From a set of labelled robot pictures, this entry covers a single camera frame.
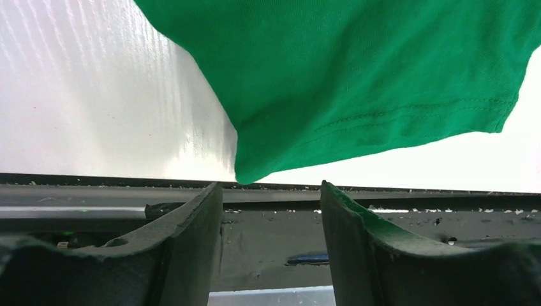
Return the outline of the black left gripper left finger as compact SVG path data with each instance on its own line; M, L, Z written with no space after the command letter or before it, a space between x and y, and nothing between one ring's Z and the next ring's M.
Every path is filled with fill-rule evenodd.
M1 239L2 305L206 305L223 214L218 183L100 247Z

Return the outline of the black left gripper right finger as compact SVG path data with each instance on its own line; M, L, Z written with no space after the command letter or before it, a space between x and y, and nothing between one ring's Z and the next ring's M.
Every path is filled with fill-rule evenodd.
M467 249L416 235L322 182L337 305L539 305L540 242Z

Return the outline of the green t-shirt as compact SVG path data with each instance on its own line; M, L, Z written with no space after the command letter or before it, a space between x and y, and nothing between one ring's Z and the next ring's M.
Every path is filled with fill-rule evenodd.
M539 1L137 1L237 132L235 178L499 133Z

